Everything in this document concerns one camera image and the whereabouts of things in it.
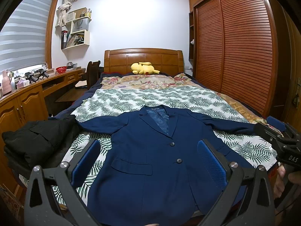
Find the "blazer collar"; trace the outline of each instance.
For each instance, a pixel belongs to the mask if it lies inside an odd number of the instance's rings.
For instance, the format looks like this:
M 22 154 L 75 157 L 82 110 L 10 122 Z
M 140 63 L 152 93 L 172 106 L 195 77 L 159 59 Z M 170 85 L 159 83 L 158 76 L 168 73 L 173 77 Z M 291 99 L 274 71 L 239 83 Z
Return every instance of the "blazer collar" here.
M 139 110 L 140 118 L 148 124 L 151 128 L 155 129 L 157 132 L 164 134 L 167 137 L 172 137 L 178 122 L 178 115 L 173 111 L 172 108 L 168 106 L 162 105 L 165 109 L 166 113 L 168 114 L 168 134 L 166 134 L 158 125 L 157 123 L 151 118 L 151 116 L 147 113 L 145 106 L 143 106 Z

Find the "wooden desk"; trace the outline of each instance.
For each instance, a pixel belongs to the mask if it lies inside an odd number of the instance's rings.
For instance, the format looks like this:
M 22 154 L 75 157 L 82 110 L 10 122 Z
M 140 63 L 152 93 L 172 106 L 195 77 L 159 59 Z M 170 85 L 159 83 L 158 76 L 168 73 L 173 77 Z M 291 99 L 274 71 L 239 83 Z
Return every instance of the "wooden desk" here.
M 83 94 L 87 91 L 87 88 L 72 88 L 71 90 L 69 90 L 68 92 L 66 92 L 63 96 L 59 97 L 55 103 L 59 103 L 59 102 L 74 102 L 75 100 L 77 100 L 78 98 L 80 98 L 81 96 L 83 96 Z
M 14 90 L 0 99 L 0 134 L 16 131 L 27 121 L 47 120 L 48 110 L 44 97 L 82 79 L 85 69 L 78 69 L 39 80 L 27 87 Z M 0 138 L 0 184 L 4 184 L 13 194 L 21 195 L 4 156 L 4 141 Z

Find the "cabinet handle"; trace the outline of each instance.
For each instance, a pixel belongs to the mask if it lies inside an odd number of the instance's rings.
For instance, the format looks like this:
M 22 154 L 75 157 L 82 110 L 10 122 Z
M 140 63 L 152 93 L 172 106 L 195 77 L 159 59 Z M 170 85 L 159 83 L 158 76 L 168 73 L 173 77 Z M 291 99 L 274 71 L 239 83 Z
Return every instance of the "cabinet handle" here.
M 21 105 L 21 109 L 22 109 L 22 112 L 23 112 L 23 116 L 25 118 L 25 112 L 24 112 L 24 109 L 23 109 L 23 106 Z
M 22 118 L 21 118 L 21 114 L 20 114 L 20 110 L 17 108 L 17 111 L 18 111 L 18 116 L 20 118 L 20 121 L 22 121 Z

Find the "blue blazer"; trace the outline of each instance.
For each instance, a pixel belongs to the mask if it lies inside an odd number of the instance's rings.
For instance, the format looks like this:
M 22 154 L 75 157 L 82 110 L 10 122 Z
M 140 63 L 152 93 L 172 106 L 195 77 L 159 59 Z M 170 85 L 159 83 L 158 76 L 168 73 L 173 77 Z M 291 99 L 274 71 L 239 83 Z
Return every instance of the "blue blazer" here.
M 195 210 L 207 213 L 224 186 L 211 177 L 198 154 L 201 139 L 207 139 L 229 161 L 252 167 L 217 138 L 213 129 L 254 135 L 254 124 L 163 107 L 169 116 L 169 134 L 145 107 L 79 123 L 84 130 L 112 135 L 112 149 L 88 194 L 88 209 L 99 222 L 176 226 L 189 220 Z

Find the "blue gripper pad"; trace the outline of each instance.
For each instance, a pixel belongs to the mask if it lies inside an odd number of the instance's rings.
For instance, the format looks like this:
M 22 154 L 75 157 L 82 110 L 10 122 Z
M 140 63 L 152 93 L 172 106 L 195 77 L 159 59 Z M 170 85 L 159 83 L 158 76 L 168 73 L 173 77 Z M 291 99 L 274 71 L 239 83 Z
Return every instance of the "blue gripper pad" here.
M 285 124 L 282 121 L 279 121 L 278 119 L 274 118 L 273 116 L 269 116 L 266 119 L 266 122 L 269 125 L 277 128 L 280 132 L 284 132 L 286 130 Z
M 71 186 L 73 188 L 78 188 L 83 185 L 99 154 L 100 142 L 95 140 L 72 171 Z
M 224 189 L 227 185 L 226 171 L 203 140 L 198 143 L 198 154 L 217 187 Z

